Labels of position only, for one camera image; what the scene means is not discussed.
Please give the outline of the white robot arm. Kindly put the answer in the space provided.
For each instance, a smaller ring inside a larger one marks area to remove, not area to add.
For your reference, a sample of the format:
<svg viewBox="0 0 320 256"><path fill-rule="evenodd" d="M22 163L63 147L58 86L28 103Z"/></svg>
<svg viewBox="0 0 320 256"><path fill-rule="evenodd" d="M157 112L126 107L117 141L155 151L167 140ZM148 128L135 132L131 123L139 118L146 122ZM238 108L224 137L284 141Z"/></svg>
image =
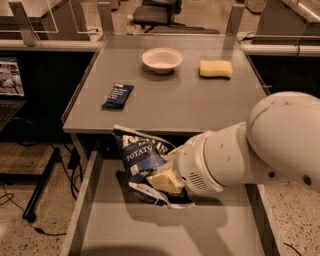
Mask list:
<svg viewBox="0 0 320 256"><path fill-rule="evenodd" d="M300 92L265 97L245 122L191 137L147 177L157 190L195 194L239 184L297 182L320 190L320 99Z"/></svg>

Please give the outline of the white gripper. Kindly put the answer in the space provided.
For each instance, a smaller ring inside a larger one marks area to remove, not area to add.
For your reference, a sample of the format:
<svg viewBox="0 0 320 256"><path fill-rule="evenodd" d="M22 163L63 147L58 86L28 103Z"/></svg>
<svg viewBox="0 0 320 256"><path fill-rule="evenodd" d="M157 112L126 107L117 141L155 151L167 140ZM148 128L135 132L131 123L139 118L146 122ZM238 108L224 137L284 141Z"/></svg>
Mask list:
<svg viewBox="0 0 320 256"><path fill-rule="evenodd" d="M184 184L193 194L219 193L224 190L211 175L205 161L205 143L210 131L191 137L184 145L170 151L167 162L174 161L173 168L147 177L150 185L161 191L178 194Z"/></svg>

